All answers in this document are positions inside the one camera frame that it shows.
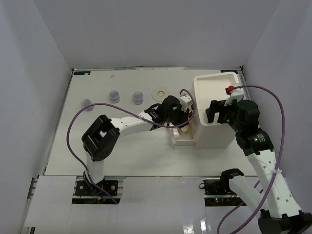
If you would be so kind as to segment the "white tape roll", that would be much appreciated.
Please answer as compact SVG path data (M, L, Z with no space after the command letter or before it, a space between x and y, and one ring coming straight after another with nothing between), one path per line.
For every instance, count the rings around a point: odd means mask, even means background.
M157 87L152 91L152 98L155 101L162 102L171 92L166 87Z

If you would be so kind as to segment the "white bottom drawer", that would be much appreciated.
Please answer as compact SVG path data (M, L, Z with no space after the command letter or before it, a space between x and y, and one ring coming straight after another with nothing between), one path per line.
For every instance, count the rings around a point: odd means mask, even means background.
M171 129L171 146L174 149L190 148L195 145L191 125Z

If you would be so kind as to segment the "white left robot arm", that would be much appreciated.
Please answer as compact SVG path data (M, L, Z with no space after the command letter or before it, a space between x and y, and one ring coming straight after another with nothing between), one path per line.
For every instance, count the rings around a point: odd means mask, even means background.
M170 124L182 128L189 124L193 100L189 95L178 98L169 95L161 104L150 106L130 117L108 118L100 115L82 136L87 158L86 189L94 195L103 189L104 160L111 154L117 140L139 132L149 132Z

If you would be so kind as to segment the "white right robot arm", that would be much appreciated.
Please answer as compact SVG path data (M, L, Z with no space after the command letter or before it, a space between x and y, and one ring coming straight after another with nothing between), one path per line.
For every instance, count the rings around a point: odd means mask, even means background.
M263 193L259 193L237 169L223 171L220 188L225 194L236 193L255 213L263 234L302 234L312 225L311 213L296 203L279 169L274 146L268 134L259 127L260 111L251 100L211 101L205 110L208 122L219 114L218 123L227 123L234 131L237 144L253 166Z

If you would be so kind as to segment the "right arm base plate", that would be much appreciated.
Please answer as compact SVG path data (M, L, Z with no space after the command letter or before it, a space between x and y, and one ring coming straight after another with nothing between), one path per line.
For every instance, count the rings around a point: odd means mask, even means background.
M204 192L206 207L235 207L242 199L233 192L226 192L219 179L205 179L199 186Z

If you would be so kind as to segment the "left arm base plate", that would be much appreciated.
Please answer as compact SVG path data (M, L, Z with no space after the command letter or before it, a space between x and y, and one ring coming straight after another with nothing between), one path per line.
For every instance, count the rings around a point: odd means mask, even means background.
M117 180L103 180L97 184L98 187L104 189L111 196L117 195L118 181ZM106 193L89 181L78 180L76 182L76 188L74 195L76 196L96 196L96 195L106 195Z

